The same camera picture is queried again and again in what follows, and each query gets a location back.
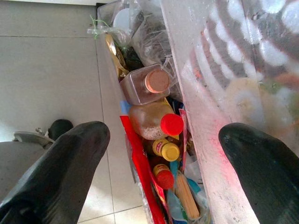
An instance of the bottle label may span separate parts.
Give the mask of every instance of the bottle label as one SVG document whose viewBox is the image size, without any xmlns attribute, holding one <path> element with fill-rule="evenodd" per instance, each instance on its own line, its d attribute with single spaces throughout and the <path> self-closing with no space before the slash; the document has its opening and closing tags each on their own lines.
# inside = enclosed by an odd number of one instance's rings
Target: bottle label
<svg viewBox="0 0 299 224">
<path fill-rule="evenodd" d="M 153 143 L 153 152 L 156 155 L 162 156 L 162 148 L 165 144 L 169 143 L 167 139 L 158 139 Z"/>
<path fill-rule="evenodd" d="M 163 170 L 170 171 L 170 169 L 168 168 L 168 166 L 166 166 L 165 164 L 158 164 L 158 165 L 156 165 L 154 167 L 153 173 L 154 173 L 155 176 L 157 176 Z"/>
</svg>

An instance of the green string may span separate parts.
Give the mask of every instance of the green string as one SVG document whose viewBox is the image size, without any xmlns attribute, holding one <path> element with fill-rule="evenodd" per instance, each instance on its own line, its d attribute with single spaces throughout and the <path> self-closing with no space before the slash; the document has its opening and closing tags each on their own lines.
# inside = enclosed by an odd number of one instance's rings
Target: green string
<svg viewBox="0 0 299 224">
<path fill-rule="evenodd" d="M 92 19 L 92 22 L 93 22 L 93 29 L 94 29 L 94 30 L 97 29 L 97 26 L 96 26 L 95 22 L 102 22 L 102 23 L 104 23 L 106 26 L 108 26 L 108 24 L 107 24 L 104 20 L 95 20 L 95 19 L 92 17 L 92 15 L 89 15 L 89 16 L 90 16 L 90 18 Z M 99 35 L 99 34 L 95 33 L 94 36 L 93 36 L 93 38 L 96 40 L 97 37 L 98 37 L 98 35 Z"/>
</svg>

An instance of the plastic bottle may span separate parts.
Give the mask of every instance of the plastic bottle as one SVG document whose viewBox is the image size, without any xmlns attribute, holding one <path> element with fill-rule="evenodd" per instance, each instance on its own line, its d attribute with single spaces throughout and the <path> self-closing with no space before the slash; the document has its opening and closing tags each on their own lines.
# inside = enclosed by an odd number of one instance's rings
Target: plastic bottle
<svg viewBox="0 0 299 224">
<path fill-rule="evenodd" d="M 171 190 L 167 191 L 167 205 L 169 208 L 170 215 L 172 217 L 172 222 L 174 224 L 188 223 L 188 217 L 180 200 Z"/>
<path fill-rule="evenodd" d="M 165 160 L 171 162 L 179 157 L 179 148 L 170 143 L 167 139 L 143 141 L 143 147 L 151 155 L 162 156 Z"/>
<path fill-rule="evenodd" d="M 164 190 L 171 189 L 174 184 L 174 178 L 165 164 L 158 164 L 153 169 L 153 174 L 156 177 L 157 184 Z"/>
<path fill-rule="evenodd" d="M 120 85 L 127 101 L 132 105 L 151 103 L 170 94 L 169 75 L 160 64 L 128 73 Z"/>
<path fill-rule="evenodd" d="M 129 118 L 135 132 L 147 140 L 178 135 L 184 126 L 182 118 L 173 113 L 167 101 L 132 106 Z"/>
<path fill-rule="evenodd" d="M 148 154 L 147 156 L 148 156 L 149 165 L 151 169 L 153 169 L 158 164 L 165 164 L 166 166 L 169 167 L 169 161 L 167 161 L 163 157 L 151 155 L 151 154 Z"/>
</svg>

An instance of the tiled floor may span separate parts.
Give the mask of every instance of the tiled floor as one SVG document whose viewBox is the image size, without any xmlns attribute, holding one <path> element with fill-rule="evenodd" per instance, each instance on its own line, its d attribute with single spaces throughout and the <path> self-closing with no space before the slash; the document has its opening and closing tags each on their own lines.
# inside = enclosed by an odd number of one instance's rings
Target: tiled floor
<svg viewBox="0 0 299 224">
<path fill-rule="evenodd" d="M 79 222 L 145 224 L 134 184 L 118 100 L 103 66 L 100 41 L 86 34 L 95 7 L 0 1 L 0 141 L 14 131 L 46 130 L 59 118 L 104 121 L 107 153 Z"/>
</svg>

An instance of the clear plastic bag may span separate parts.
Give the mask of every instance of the clear plastic bag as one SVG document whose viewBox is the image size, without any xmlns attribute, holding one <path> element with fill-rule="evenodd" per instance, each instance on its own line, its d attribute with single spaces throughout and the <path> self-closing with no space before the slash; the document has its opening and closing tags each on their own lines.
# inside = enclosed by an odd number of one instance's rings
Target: clear plastic bag
<svg viewBox="0 0 299 224">
<path fill-rule="evenodd" d="M 131 31 L 113 27 L 116 15 L 123 9 L 129 8 L 128 0 L 120 0 L 98 8 L 98 19 L 92 18 L 93 26 L 87 32 L 90 34 L 110 34 L 120 47 L 130 45 Z"/>
<path fill-rule="evenodd" d="M 144 66 L 160 63 L 171 75 L 171 96 L 182 102 L 162 10 L 157 1 L 130 1 L 131 44 Z"/>
</svg>

